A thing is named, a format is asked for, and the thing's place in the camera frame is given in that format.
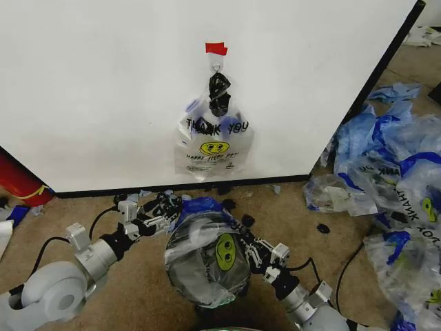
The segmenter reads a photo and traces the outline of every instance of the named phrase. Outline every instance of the smiley face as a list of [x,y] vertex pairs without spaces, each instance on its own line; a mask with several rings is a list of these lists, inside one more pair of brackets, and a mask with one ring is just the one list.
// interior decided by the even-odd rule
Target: smiley face
[[199,150],[202,154],[211,156],[224,153],[228,148],[229,144],[224,141],[210,141],[208,143],[203,143]]
[[229,233],[222,234],[216,244],[216,260],[219,268],[228,271],[236,260],[236,245],[233,237]]

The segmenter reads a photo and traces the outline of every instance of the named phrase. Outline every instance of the white board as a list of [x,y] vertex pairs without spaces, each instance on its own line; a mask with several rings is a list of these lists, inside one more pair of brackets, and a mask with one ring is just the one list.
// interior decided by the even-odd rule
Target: white board
[[308,174],[415,0],[0,0],[0,145],[57,192],[192,183],[173,131],[209,79],[254,126],[247,171]]

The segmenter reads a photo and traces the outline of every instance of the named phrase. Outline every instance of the blue plastic bag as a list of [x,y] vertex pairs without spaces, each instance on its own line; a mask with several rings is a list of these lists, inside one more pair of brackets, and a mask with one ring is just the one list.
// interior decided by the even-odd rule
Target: blue plastic bag
[[368,99],[379,99],[383,103],[416,99],[420,92],[421,84],[395,83],[391,86],[382,86],[371,92]]

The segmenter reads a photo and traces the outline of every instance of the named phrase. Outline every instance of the crumpled plastic bag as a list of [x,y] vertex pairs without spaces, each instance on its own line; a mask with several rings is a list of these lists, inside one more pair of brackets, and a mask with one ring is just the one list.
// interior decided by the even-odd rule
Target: crumpled plastic bag
[[349,167],[362,155],[378,157],[396,163],[396,158],[385,148],[384,133],[412,121],[412,103],[395,102],[386,114],[377,117],[371,105],[337,131],[338,149],[334,174],[342,177],[355,189],[357,183],[348,175]]
[[396,190],[402,212],[411,222],[431,229],[441,223],[441,156],[421,152],[400,163],[402,180]]
[[376,122],[373,106],[364,104],[358,116],[343,124],[337,131],[338,147],[334,163],[334,174],[347,172],[346,163],[359,157],[370,143],[369,133]]
[[203,181],[245,167],[254,131],[227,89],[230,82],[216,72],[206,93],[194,100],[178,124],[174,163],[177,173]]
[[441,118],[435,115],[416,117],[413,121],[400,123],[382,134],[383,144],[402,161],[419,152],[441,154]]
[[183,205],[164,254],[170,282],[201,307],[230,303],[250,277],[237,223],[212,198],[183,201]]
[[370,236],[364,243],[383,294],[405,321],[416,323],[441,285],[439,250],[414,229]]
[[421,84],[394,83],[391,86],[381,86],[372,91],[368,99],[379,99],[383,103],[416,99],[420,92]]
[[315,212],[344,212],[351,216],[377,213],[373,200],[365,193],[351,190],[333,175],[311,177],[303,187],[307,208]]
[[354,188],[368,194],[379,208],[401,211],[396,185],[400,167],[379,157],[362,155],[349,163],[347,175]]

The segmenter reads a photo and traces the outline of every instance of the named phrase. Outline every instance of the black cable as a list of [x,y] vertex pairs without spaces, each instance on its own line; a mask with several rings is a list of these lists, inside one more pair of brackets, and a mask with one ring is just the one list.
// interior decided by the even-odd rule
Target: black cable
[[314,269],[314,274],[316,275],[317,283],[320,284],[322,281],[320,279],[320,276],[318,275],[317,267],[316,267],[316,264],[314,263],[314,259],[312,257],[309,257],[308,260],[304,264],[302,264],[298,267],[294,267],[294,268],[287,268],[287,270],[288,271],[299,271],[299,270],[305,269],[308,266],[308,264],[312,265],[312,268]]
[[106,210],[103,210],[102,212],[100,212],[99,214],[98,214],[98,216],[95,218],[95,220],[94,220],[94,222],[92,223],[92,225],[90,226],[90,230],[89,230],[89,238],[92,240],[92,235],[94,234],[94,229],[95,229],[95,226],[96,226],[96,224],[98,223],[98,220],[105,214],[105,213],[107,213],[107,212],[111,212],[111,211],[113,211],[113,210],[115,210],[115,211],[117,211],[118,210],[118,207],[117,206],[112,206],[112,207],[110,207],[110,208],[108,208],[108,209],[106,209]]
[[[374,228],[375,228],[375,226],[371,225],[371,227],[369,228],[369,230],[366,233],[366,237],[371,235],[371,233],[372,233]],[[345,271],[346,271],[347,267],[349,266],[349,264],[356,258],[356,256],[362,250],[364,245],[365,245],[365,243],[362,241],[361,244],[356,249],[356,251],[349,257],[349,259],[347,260],[347,262],[346,262],[342,272],[340,273],[340,276],[338,277],[337,290],[336,290],[336,305],[337,305],[337,310],[338,310],[339,313],[342,313],[341,310],[340,310],[340,303],[338,301],[338,295],[340,294],[340,287],[342,285],[343,275],[345,274]]]
[[52,240],[60,240],[60,241],[64,241],[65,243],[69,243],[69,241],[63,237],[51,237],[48,240],[46,240],[45,243],[43,244],[43,246],[41,246],[41,248],[40,248],[40,253],[37,257],[37,260],[35,261],[34,267],[33,267],[32,271],[30,272],[29,277],[31,277],[39,268],[41,258],[43,257],[43,254],[44,254],[44,250],[46,249],[46,246],[48,246]]

